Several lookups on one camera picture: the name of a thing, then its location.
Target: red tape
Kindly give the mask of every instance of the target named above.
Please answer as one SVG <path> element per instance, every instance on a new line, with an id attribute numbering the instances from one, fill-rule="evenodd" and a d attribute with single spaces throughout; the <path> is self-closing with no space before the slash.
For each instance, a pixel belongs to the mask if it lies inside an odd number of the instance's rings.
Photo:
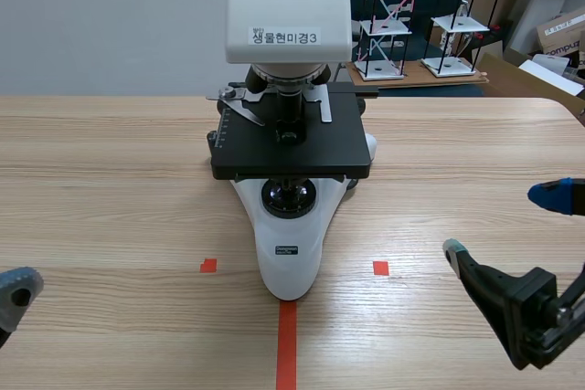
<path id="1" fill-rule="evenodd" d="M 217 259 L 205 259 L 199 266 L 200 273 L 215 273 L 218 271 L 218 260 Z"/>
<path id="2" fill-rule="evenodd" d="M 296 302 L 281 301 L 276 390 L 296 390 Z"/>
<path id="3" fill-rule="evenodd" d="M 374 261 L 374 275 L 375 276 L 389 276 L 390 267 L 386 261 L 375 260 Z"/>

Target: white microscope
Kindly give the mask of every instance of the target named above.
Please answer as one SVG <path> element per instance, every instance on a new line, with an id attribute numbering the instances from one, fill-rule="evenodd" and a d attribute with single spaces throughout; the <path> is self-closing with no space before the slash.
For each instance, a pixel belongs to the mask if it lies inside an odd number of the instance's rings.
<path id="1" fill-rule="evenodd" d="M 227 60 L 251 67 L 245 87 L 219 92 L 211 166 L 238 192 L 281 300 L 313 285 L 335 210 L 376 153 L 356 96 L 326 85 L 327 63 L 351 51 L 350 0 L 229 0 Z"/>

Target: wooden table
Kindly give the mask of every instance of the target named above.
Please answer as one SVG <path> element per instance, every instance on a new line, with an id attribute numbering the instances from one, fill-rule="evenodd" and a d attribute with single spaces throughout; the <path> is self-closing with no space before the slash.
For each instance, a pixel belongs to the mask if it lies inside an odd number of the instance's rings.
<path id="1" fill-rule="evenodd" d="M 583 127 L 528 99 L 369 101 L 364 122 L 378 157 L 298 303 L 298 388 L 582 390 L 585 342 L 519 373 L 441 244 L 513 274 L 542 266 L 564 289 L 585 218 L 526 192 L 585 174 Z M 239 199 L 211 176 L 217 123 L 194 98 L 0 99 L 1 268 L 46 281 L 0 353 L 0 388 L 275 388 L 279 303 Z"/>

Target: microscope stage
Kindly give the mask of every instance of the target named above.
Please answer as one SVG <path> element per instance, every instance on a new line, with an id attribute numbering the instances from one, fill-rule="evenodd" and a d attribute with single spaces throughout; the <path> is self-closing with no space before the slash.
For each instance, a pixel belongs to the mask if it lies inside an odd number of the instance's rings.
<path id="1" fill-rule="evenodd" d="M 277 142 L 275 99 L 265 94 L 260 102 L 243 102 L 264 127 L 223 111 L 211 149 L 216 179 L 368 178 L 371 160 L 355 94 L 329 94 L 331 123 L 321 122 L 319 102 L 305 102 L 306 139 L 298 145 Z"/>

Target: gray wall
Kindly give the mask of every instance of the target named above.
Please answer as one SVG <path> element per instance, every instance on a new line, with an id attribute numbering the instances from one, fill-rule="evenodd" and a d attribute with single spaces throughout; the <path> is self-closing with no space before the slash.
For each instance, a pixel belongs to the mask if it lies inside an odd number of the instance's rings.
<path id="1" fill-rule="evenodd" d="M 215 94 L 226 0 L 0 0 L 0 94 Z"/>

